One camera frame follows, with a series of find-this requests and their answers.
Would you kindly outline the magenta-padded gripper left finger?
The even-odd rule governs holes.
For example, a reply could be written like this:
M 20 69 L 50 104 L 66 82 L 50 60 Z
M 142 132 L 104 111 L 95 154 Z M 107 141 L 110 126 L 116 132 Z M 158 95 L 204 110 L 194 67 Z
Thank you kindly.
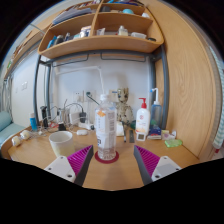
M 45 171 L 82 186 L 93 154 L 93 146 L 87 146 L 68 157 L 59 156 Z

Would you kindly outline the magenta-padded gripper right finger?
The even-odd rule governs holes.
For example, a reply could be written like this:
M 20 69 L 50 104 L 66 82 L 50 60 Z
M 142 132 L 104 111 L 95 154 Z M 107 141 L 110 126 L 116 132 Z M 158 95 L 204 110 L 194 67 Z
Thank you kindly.
M 181 170 L 168 156 L 159 157 L 145 148 L 135 145 L 134 156 L 144 185 Z

